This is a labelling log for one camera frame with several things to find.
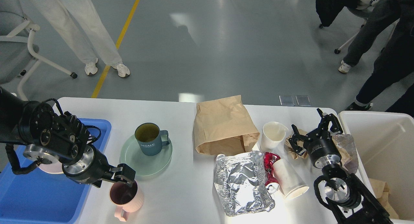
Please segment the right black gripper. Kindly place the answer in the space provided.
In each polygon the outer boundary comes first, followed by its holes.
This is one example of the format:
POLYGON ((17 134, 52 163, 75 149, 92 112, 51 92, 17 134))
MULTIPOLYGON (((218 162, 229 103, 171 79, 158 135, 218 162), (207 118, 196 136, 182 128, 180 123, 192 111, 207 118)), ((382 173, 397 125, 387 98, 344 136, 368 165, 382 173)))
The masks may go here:
POLYGON ((303 156, 307 151, 312 165, 315 168, 322 169, 329 164, 340 164, 342 157, 331 135, 342 134, 343 129, 335 115, 322 112, 319 108, 317 108, 317 112, 321 117, 317 129, 312 130, 307 135, 301 135, 297 127, 291 125, 294 134, 289 139, 289 143, 293 152, 299 156, 303 156), (302 141, 304 145, 306 143, 306 149, 299 146, 298 141, 302 141))

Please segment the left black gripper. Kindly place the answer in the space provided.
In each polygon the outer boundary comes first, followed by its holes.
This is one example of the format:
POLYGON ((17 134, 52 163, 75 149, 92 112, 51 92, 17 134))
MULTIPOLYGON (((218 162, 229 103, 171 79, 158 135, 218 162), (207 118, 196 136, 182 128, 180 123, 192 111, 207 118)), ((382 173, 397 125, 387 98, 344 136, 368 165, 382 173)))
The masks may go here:
POLYGON ((107 182, 121 182, 129 187, 133 186, 136 171, 125 163, 112 166, 104 154, 93 145, 88 144, 81 159, 73 165, 62 165, 64 174, 80 184, 92 184, 101 187, 102 180, 107 182))

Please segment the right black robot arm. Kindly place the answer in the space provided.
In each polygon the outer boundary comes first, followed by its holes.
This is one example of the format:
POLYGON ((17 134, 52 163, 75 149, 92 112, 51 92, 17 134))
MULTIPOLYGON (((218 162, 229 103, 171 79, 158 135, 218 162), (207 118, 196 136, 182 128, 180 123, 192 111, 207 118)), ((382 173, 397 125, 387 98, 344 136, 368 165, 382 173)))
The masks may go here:
POLYGON ((390 224, 389 213, 354 174, 341 164, 341 155, 332 140, 332 133, 343 133, 336 116, 317 109, 321 120, 305 135, 297 127, 289 142, 294 153, 309 154, 312 165, 322 171, 314 181, 319 203, 329 209, 339 224, 390 224))

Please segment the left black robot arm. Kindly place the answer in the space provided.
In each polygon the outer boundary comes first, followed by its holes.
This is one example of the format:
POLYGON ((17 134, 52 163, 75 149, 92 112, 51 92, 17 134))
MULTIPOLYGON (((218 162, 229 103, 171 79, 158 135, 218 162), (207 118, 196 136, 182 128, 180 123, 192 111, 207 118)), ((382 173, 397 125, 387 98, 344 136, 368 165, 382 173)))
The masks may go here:
POLYGON ((101 187, 102 181, 120 182, 132 187, 136 172, 121 163, 110 165, 104 154, 93 143, 99 136, 89 132, 92 125, 84 125, 75 115, 62 112, 55 102, 56 114, 48 101, 23 101, 1 88, 1 142, 5 143, 6 155, 15 175, 25 175, 50 159, 35 156, 27 167, 20 165, 15 145, 36 146, 61 162, 66 177, 79 184, 101 187))

